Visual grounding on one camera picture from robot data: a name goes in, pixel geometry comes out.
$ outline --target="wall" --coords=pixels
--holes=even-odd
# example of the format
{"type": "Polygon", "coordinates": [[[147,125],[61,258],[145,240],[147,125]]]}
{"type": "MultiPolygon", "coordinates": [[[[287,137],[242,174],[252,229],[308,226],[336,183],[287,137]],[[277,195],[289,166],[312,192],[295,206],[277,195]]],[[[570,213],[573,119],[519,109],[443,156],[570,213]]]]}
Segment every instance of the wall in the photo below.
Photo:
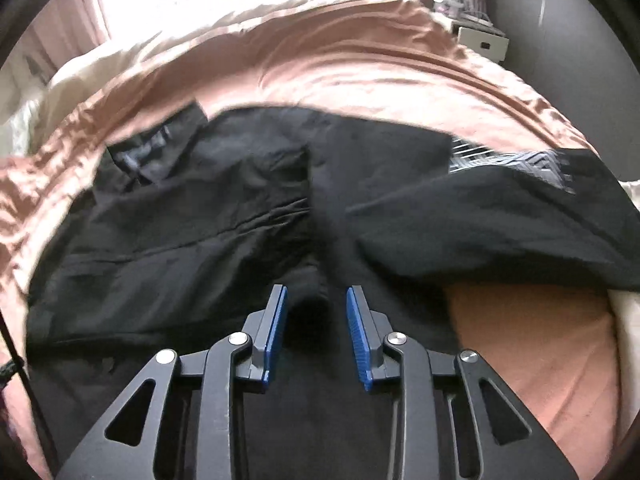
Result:
{"type": "Polygon", "coordinates": [[[504,67],[547,98],[620,180],[640,179],[640,74],[588,0],[487,0],[504,67]]]}

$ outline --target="black metal frame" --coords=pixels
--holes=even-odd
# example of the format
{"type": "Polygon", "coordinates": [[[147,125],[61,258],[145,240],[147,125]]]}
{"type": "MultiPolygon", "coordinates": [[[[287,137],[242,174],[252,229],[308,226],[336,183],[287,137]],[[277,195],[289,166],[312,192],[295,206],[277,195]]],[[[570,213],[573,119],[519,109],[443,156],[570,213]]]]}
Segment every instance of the black metal frame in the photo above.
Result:
{"type": "Polygon", "coordinates": [[[347,303],[362,382],[394,395],[389,480],[577,480],[556,443],[477,352],[442,354],[394,332],[384,314],[369,309],[360,286],[351,287],[347,303]],[[354,329],[355,317],[361,323],[354,329]]]}
{"type": "MultiPolygon", "coordinates": [[[[263,393],[273,379],[282,330],[286,322],[287,289],[275,285],[264,310],[250,314],[241,333],[221,339],[209,350],[182,357],[165,350],[156,354],[127,385],[98,422],[84,437],[56,478],[69,479],[122,479],[155,480],[158,464],[159,437],[163,414],[170,399],[178,400],[178,412],[172,406],[175,426],[171,434],[180,444],[177,447],[175,470],[184,456],[188,400],[186,390],[201,390],[200,419],[196,449],[196,480],[248,480],[248,467],[244,451],[244,422],[242,394],[263,393]],[[161,357],[172,357],[166,360],[161,357]],[[137,394],[152,385],[146,406],[144,423],[136,442],[123,442],[110,438],[118,416],[125,412],[137,394]]],[[[40,405],[33,395],[28,377],[22,366],[8,328],[0,312],[0,334],[7,342],[12,357],[11,366],[20,376],[31,399],[34,414],[45,430],[47,460],[58,470],[53,440],[40,405]]],[[[12,480],[37,480],[39,476],[29,466],[21,450],[7,434],[0,432],[0,472],[12,480]]]]}

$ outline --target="metal screw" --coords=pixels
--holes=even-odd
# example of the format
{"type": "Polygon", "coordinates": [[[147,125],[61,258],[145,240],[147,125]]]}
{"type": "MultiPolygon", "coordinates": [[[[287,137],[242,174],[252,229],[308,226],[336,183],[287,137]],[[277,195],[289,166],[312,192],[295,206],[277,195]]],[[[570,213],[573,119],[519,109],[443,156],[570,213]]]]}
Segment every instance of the metal screw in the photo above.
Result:
{"type": "Polygon", "coordinates": [[[478,354],[473,350],[463,350],[460,352],[460,359],[465,363],[475,363],[478,361],[478,354]]]}
{"type": "Polygon", "coordinates": [[[175,352],[169,348],[159,351],[156,354],[156,361],[161,365],[167,365],[175,359],[175,352]]]}
{"type": "Polygon", "coordinates": [[[240,346],[249,341],[249,336],[244,332],[233,332],[232,335],[229,336],[229,342],[232,345],[240,346]]]}
{"type": "Polygon", "coordinates": [[[403,345],[406,343],[406,336],[402,332],[392,332],[386,336],[386,340],[392,345],[403,345]]]}

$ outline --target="black cable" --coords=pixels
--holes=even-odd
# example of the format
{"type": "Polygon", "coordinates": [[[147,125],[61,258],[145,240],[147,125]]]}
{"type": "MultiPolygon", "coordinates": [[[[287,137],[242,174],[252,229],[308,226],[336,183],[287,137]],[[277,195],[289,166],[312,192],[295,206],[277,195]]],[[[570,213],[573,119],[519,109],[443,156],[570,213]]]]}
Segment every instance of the black cable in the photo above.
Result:
{"type": "Polygon", "coordinates": [[[42,450],[45,453],[47,458],[47,462],[49,463],[52,471],[57,472],[60,468],[60,462],[58,461],[58,452],[56,451],[56,446],[53,444],[53,437],[51,436],[51,432],[49,431],[49,425],[44,418],[44,414],[42,413],[42,409],[40,407],[40,403],[36,400],[36,396],[33,393],[33,389],[31,389],[31,383],[29,382],[29,378],[27,377],[27,372],[24,370],[24,366],[21,365],[23,363],[22,358],[18,355],[18,351],[15,349],[14,340],[11,338],[11,334],[9,333],[9,328],[4,322],[4,316],[2,315],[2,310],[0,310],[0,335],[6,344],[6,347],[9,351],[9,355],[15,364],[18,365],[17,373],[22,381],[22,385],[24,386],[27,395],[29,396],[29,400],[31,401],[31,409],[33,410],[34,415],[40,421],[40,427],[44,432],[46,442],[42,442],[42,450]]]}

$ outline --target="white box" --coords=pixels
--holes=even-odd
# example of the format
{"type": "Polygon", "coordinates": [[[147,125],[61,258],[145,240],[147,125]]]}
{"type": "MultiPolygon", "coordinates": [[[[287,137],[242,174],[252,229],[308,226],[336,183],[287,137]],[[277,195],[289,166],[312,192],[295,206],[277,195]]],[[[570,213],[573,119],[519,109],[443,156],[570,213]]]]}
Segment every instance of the white box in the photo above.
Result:
{"type": "Polygon", "coordinates": [[[509,46],[507,38],[466,27],[458,29],[458,43],[495,62],[504,61],[509,46]]]}

